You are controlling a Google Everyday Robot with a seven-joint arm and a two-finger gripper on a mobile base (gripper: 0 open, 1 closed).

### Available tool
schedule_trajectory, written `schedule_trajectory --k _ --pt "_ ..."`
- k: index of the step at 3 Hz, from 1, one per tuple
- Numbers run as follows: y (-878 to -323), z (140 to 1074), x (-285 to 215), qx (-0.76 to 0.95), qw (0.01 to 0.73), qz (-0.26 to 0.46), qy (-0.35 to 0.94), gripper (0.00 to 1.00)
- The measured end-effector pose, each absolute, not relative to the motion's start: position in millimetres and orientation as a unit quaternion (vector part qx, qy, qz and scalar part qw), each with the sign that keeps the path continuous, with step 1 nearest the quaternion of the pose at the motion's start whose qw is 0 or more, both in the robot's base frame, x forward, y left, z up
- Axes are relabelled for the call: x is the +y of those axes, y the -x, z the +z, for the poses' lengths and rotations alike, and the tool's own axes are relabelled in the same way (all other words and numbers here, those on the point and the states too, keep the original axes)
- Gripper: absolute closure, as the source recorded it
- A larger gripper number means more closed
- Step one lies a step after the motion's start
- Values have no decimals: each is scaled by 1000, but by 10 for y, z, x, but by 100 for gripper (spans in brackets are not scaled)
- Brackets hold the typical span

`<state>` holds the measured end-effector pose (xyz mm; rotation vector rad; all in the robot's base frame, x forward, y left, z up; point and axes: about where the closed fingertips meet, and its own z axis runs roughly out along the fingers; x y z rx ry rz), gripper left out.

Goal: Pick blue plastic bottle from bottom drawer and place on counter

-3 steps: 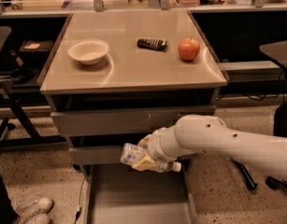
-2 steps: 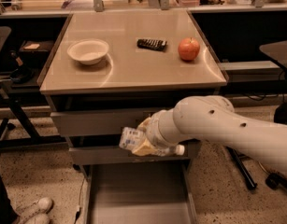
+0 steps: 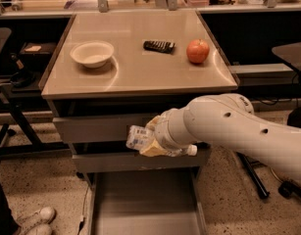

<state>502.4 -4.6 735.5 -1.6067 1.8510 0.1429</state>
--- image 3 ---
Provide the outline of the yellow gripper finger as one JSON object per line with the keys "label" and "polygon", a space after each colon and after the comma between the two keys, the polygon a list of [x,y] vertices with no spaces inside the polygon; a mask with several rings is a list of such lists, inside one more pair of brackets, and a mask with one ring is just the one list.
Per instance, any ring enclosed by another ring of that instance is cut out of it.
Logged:
{"label": "yellow gripper finger", "polygon": [[156,139],[153,139],[139,151],[139,154],[145,157],[158,157],[165,156],[167,152]]}
{"label": "yellow gripper finger", "polygon": [[160,116],[153,117],[150,121],[148,121],[146,123],[145,127],[147,129],[150,129],[150,130],[154,131],[160,119],[161,119]]}

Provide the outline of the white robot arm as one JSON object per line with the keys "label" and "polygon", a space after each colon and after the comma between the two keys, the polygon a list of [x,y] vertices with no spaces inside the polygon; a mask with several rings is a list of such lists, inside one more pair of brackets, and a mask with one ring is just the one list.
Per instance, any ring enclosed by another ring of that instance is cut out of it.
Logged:
{"label": "white robot arm", "polygon": [[178,154],[205,142],[244,154],[301,185],[301,128],[256,117],[239,94],[201,96],[152,123],[154,134],[140,150],[145,156]]}

